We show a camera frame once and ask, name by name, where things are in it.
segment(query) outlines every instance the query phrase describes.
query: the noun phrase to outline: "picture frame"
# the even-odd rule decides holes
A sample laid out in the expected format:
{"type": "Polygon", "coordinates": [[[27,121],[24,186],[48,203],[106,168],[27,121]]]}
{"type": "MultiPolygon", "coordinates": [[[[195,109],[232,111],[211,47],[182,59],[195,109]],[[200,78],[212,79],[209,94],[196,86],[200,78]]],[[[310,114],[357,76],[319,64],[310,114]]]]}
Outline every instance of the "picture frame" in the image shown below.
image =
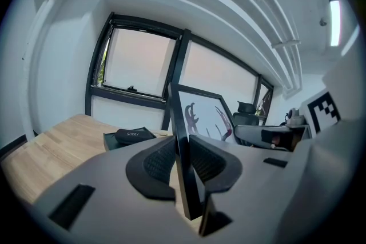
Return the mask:
{"type": "Polygon", "coordinates": [[[176,137],[177,171],[185,216],[202,215],[197,180],[189,157],[189,135],[202,134],[241,145],[234,135],[233,116],[222,95],[170,83],[168,109],[176,137]]]}

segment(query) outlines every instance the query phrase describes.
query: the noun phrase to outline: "wooden table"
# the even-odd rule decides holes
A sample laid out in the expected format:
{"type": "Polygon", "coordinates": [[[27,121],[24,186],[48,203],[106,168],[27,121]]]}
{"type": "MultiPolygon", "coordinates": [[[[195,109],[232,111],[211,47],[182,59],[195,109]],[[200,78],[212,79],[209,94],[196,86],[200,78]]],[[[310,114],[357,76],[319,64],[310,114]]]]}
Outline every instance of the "wooden table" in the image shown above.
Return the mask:
{"type": "MultiPolygon", "coordinates": [[[[33,203],[55,181],[91,157],[104,153],[103,133],[117,130],[90,116],[76,115],[16,149],[1,166],[14,192],[33,203]]],[[[157,137],[171,135],[163,130],[152,133],[157,137]]],[[[190,221],[184,216],[176,164],[170,174],[170,186],[176,190],[177,211],[198,231],[201,217],[190,221]]]]}

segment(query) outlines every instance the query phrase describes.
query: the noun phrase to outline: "table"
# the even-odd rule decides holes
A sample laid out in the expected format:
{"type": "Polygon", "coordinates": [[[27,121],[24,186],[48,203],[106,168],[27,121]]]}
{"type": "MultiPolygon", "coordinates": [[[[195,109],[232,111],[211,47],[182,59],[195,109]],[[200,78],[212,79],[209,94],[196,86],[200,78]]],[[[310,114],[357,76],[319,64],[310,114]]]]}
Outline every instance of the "table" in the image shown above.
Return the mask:
{"type": "MultiPolygon", "coordinates": [[[[103,133],[117,130],[117,127],[79,114],[17,148],[1,166],[16,195],[33,203],[58,179],[91,157],[104,153],[103,133]]],[[[171,135],[163,130],[151,132],[157,137],[171,135]]],[[[170,174],[170,186],[176,190],[177,211],[198,232],[201,217],[190,221],[184,216],[176,164],[170,174]]]]}

